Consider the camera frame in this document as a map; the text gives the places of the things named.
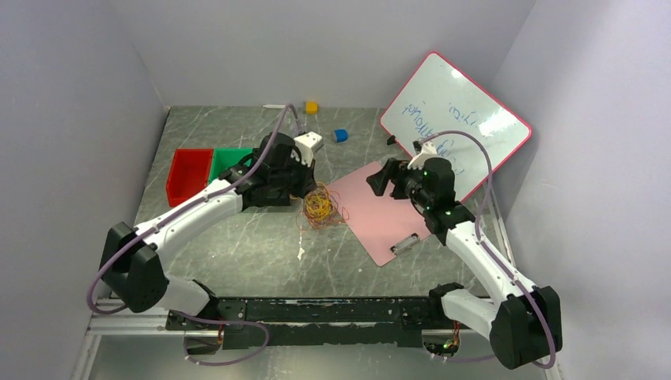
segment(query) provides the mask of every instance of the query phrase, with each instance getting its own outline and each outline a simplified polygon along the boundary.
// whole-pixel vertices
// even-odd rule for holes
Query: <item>gray marble surface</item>
[[[372,161],[406,158],[380,126],[381,109],[322,108],[305,118],[307,129],[324,136],[315,157],[317,181],[330,183]],[[253,147],[271,132],[280,110],[261,107],[173,107],[147,178],[136,223],[169,209],[165,194],[176,148]],[[344,128],[346,142],[330,139]],[[467,206],[475,211],[479,190]],[[427,295],[438,283],[458,282],[474,294],[482,285],[461,259],[435,237],[378,267],[346,224],[300,232],[291,207],[250,208],[222,220],[186,245],[164,264],[168,273],[198,279],[220,296],[339,297]],[[505,233],[493,207],[483,218],[485,234],[502,252]],[[300,248],[305,250],[298,259]]]

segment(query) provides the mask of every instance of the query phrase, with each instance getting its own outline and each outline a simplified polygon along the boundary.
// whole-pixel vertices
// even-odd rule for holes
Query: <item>blue object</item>
[[[344,129],[336,129],[333,132],[331,132],[331,137],[333,137],[334,142],[341,143],[347,140],[347,131],[345,131]]]

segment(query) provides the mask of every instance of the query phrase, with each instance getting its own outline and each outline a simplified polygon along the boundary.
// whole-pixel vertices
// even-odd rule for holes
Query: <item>whiteboard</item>
[[[495,170],[531,137],[531,127],[437,52],[431,52],[396,95],[380,124],[411,156],[412,142],[440,131],[464,131],[486,148]],[[478,146],[460,135],[431,140],[452,162],[454,190],[465,200],[487,178]]]

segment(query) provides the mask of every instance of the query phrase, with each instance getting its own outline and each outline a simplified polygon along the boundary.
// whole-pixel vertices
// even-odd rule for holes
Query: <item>white enclosure wall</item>
[[[535,128],[495,180],[565,380],[671,378],[671,2],[539,0],[493,90]]]
[[[0,2],[0,378],[65,379],[165,110],[104,0]]]
[[[534,0],[111,0],[169,105],[386,107],[430,50],[488,85]]]

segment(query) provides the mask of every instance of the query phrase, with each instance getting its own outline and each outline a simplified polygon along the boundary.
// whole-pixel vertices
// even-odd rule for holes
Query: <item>green plastic tray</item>
[[[251,152],[252,148],[214,148],[212,166],[210,167],[210,180],[207,183],[212,183],[215,178],[219,177],[219,173],[237,164],[244,156]]]

